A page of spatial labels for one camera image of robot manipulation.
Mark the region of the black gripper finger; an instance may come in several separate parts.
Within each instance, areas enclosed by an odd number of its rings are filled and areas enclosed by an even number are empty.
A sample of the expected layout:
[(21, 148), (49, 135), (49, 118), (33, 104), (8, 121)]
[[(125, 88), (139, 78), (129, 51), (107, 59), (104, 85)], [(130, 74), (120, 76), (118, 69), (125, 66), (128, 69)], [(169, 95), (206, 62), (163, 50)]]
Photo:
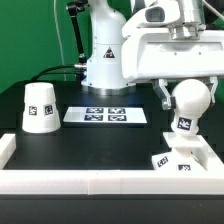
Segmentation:
[(208, 79), (208, 84), (207, 84), (209, 90), (210, 90), (210, 95), (211, 95), (211, 103), (215, 103), (215, 93), (216, 89), (218, 87), (218, 78), (216, 76), (210, 77)]
[(176, 100), (170, 95), (166, 79), (157, 79), (153, 81), (153, 90), (161, 100), (162, 109), (170, 110), (176, 108)]

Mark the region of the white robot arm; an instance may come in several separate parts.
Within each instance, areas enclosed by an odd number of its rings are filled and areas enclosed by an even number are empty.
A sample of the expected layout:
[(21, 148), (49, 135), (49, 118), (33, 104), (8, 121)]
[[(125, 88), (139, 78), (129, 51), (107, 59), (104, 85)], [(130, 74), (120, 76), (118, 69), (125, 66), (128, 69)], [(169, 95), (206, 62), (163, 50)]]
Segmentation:
[(206, 28), (204, 0), (130, 2), (135, 13), (125, 19), (107, 0), (89, 0), (92, 55), (83, 87), (117, 95), (151, 82), (166, 110), (176, 106), (170, 81), (205, 80), (214, 92), (224, 77), (224, 31)]

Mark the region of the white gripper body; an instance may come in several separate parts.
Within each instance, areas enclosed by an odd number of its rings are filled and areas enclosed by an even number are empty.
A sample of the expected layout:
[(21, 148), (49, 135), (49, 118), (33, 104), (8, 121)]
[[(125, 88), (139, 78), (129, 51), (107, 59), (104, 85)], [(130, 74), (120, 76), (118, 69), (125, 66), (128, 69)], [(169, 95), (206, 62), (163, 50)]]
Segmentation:
[(224, 31), (199, 40), (173, 40), (167, 28), (142, 28), (123, 44), (122, 73), (129, 82), (224, 76)]

